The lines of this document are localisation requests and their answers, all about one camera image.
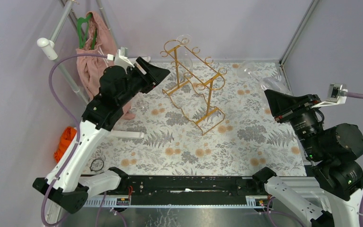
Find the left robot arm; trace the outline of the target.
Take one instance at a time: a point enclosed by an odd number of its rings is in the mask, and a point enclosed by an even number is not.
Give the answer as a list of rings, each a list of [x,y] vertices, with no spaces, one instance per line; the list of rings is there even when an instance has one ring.
[[[123,107],[138,93],[149,93],[170,74],[165,68],[138,57],[134,64],[115,63],[104,69],[99,92],[87,104],[77,133],[55,168],[36,178],[33,187],[43,195],[41,212],[52,201],[68,213],[78,212],[85,202],[106,191],[123,194],[128,187],[124,174],[115,167],[88,177],[83,168],[96,147],[124,115]]]

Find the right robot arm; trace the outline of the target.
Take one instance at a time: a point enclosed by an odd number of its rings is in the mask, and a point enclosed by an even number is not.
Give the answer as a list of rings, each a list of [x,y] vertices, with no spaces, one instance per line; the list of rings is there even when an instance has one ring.
[[[282,202],[303,227],[363,227],[363,134],[357,125],[341,123],[324,129],[324,114],[317,95],[291,96],[271,89],[265,96],[277,123],[289,123],[306,158],[315,162],[312,172],[330,204],[324,210],[289,187],[265,167],[253,175],[256,194]]]

